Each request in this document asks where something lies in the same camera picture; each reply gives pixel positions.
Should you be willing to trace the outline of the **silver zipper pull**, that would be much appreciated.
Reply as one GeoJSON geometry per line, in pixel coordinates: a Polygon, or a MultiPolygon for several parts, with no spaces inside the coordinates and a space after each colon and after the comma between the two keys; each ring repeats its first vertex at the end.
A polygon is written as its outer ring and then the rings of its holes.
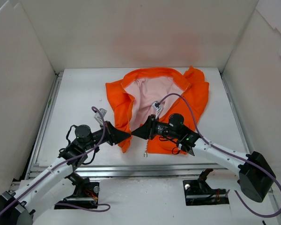
{"type": "Polygon", "coordinates": [[[146,144],[146,146],[145,146],[145,151],[144,151],[143,156],[144,156],[145,158],[148,157],[148,144],[146,144]]]}

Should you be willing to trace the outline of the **orange jacket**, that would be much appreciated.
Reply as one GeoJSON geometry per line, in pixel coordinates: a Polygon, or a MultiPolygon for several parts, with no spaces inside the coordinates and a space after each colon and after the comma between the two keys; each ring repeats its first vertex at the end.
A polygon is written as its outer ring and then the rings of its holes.
{"type": "Polygon", "coordinates": [[[183,74],[169,67],[140,68],[105,86],[115,127],[127,133],[157,113],[153,104],[162,108],[160,122],[167,123],[172,114],[179,113],[184,124],[194,130],[209,99],[209,83],[194,67],[183,74]]]}

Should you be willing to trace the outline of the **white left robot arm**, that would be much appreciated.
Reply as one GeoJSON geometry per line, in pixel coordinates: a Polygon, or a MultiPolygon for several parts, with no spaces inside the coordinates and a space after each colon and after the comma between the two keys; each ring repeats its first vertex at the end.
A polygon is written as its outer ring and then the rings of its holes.
{"type": "Polygon", "coordinates": [[[68,196],[84,192],[85,179],[75,173],[87,154],[102,143],[118,144],[130,134],[116,129],[110,122],[91,132],[87,125],[74,126],[75,139],[60,149],[58,157],[37,177],[13,194],[0,195],[0,225],[31,225],[44,212],[68,196]]]}

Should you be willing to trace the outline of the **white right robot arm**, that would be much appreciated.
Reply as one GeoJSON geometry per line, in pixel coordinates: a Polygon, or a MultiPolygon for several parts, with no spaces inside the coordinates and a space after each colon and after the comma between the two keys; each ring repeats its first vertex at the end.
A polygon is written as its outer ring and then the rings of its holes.
{"type": "Polygon", "coordinates": [[[152,140],[157,135],[175,139],[179,150],[206,158],[232,171],[238,176],[237,185],[242,193],[255,202],[262,202],[273,184],[271,177],[275,174],[261,153],[245,154],[216,146],[185,126],[181,114],[172,114],[168,123],[150,115],[132,135],[145,140],[152,140]]]}

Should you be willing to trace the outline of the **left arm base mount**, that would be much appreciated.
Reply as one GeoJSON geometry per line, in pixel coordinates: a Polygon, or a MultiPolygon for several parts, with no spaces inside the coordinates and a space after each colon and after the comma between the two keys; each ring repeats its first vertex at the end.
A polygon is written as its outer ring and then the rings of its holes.
{"type": "Polygon", "coordinates": [[[97,209],[98,193],[94,188],[99,187],[99,182],[91,182],[89,178],[83,178],[79,174],[73,172],[66,177],[74,186],[71,195],[59,201],[55,206],[55,210],[76,210],[74,206],[85,209],[97,209]]]}

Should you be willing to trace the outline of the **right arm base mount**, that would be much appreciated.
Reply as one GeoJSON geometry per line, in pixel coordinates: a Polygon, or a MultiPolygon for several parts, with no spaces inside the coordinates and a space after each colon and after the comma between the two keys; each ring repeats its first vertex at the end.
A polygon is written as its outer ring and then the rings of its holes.
{"type": "Polygon", "coordinates": [[[212,206],[229,204],[228,190],[211,188],[207,179],[213,169],[205,169],[194,180],[183,180],[186,206],[212,206]]]}

